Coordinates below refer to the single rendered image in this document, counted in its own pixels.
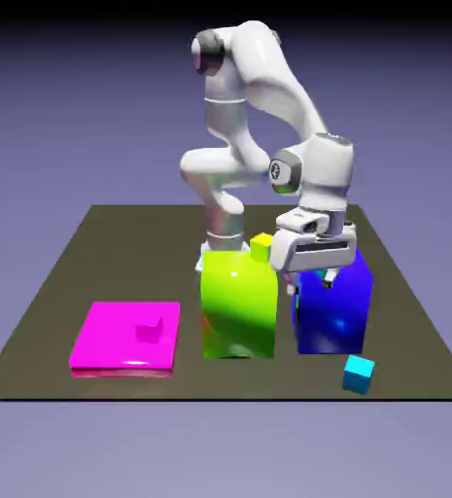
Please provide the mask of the large blue box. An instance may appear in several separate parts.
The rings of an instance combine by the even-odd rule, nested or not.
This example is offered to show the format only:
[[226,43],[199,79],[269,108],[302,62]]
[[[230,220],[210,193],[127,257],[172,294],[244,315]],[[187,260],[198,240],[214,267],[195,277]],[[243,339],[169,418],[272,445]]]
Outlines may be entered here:
[[326,288],[321,270],[297,276],[292,300],[296,347],[300,354],[360,354],[365,340],[373,276],[358,252]]

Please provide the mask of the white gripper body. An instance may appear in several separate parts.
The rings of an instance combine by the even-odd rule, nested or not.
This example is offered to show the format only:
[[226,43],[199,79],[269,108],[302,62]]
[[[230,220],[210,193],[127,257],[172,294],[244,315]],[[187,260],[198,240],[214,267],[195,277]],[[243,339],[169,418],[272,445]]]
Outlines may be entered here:
[[344,226],[341,234],[330,237],[281,229],[273,235],[269,262],[283,273],[348,267],[355,260],[356,249],[355,224]]

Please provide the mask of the small magenta cube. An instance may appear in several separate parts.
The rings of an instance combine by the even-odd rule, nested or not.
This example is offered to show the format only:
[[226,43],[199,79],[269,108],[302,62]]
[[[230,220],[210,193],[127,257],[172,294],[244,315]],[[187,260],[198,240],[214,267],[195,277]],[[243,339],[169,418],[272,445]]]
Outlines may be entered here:
[[150,316],[141,320],[135,328],[136,338],[140,342],[157,344],[163,333],[163,320],[161,316]]

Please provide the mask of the large magenta box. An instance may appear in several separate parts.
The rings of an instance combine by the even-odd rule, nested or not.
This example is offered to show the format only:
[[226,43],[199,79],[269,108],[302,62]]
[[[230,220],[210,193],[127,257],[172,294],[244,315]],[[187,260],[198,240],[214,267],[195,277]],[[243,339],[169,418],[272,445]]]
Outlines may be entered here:
[[[170,377],[180,311],[178,302],[94,302],[69,358],[72,375]],[[163,320],[164,330],[157,344],[136,338],[136,325],[150,316],[161,316]]]

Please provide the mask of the large green box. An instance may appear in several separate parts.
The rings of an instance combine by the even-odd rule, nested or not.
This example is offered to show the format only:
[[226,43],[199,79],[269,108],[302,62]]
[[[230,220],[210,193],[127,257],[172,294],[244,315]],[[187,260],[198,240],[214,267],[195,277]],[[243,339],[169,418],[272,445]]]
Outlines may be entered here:
[[206,252],[200,299],[203,357],[274,357],[278,280],[268,261],[248,251]]

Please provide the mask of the small cyan cube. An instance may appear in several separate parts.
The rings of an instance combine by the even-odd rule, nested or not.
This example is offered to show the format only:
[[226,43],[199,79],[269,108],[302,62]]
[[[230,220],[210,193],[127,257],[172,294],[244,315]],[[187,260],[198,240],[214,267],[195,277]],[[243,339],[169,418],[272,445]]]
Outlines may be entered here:
[[342,388],[364,395],[367,393],[375,362],[363,357],[350,355],[343,369]]

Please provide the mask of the small yellow cube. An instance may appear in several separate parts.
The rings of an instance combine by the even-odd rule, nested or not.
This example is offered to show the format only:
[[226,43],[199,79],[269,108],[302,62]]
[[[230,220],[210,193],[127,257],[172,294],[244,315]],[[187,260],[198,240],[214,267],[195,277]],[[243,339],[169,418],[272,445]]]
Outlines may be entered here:
[[273,235],[261,232],[250,240],[251,257],[258,262],[268,263],[270,259],[270,248],[273,241]]

